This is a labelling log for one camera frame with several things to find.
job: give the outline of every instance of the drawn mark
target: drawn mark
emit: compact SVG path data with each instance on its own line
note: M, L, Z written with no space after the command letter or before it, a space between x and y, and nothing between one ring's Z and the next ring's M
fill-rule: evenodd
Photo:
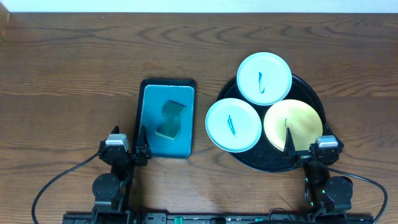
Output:
M229 126L232 134L236 137L236 132L235 132L234 126L232 124L231 115L228 115L228 126Z
M299 130L299 128L297 127L297 124L296 124L296 123L293 123L293 121L290 122L289 126L290 126L290 127L289 127L289 128L290 128L290 131L292 131L292 128L294 128L294 129L296 129L296 131L301 132L301 131ZM287 118L285 118L285 128L287 129Z
M262 78L262 73L259 72L259 91L260 93L264 93L266 89L263 87L261 91L261 78Z

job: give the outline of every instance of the blue marker line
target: blue marker line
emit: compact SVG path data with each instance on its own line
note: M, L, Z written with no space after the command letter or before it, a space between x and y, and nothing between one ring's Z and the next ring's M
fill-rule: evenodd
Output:
M236 137L236 132L235 132L234 126L232 124L231 115L228 115L228 126L229 126L232 134Z
M262 78L262 73L259 72L259 91L260 91L260 93L264 93L266 89L262 88L262 91L261 91L261 78Z

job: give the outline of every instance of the blue tray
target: blue tray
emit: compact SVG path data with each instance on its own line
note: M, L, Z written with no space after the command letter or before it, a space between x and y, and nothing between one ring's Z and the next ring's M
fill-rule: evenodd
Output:
M170 140L155 134L162 123L162 108L173 101L185 107L180 119L180 132ZM133 146L139 130L146 128L149 147L154 157L187 158L192 152L193 112L195 106L195 81L146 79L141 82L137 107Z

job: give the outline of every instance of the green led light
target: green led light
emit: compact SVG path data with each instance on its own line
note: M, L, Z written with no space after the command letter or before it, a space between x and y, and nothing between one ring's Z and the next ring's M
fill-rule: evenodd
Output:
M174 218L174 224L182 224L183 219L182 217L175 217Z

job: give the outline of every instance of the white wall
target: white wall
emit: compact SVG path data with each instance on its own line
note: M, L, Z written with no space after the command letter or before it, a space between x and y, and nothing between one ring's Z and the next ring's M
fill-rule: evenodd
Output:
M10 12L385 12L398 0L0 0Z

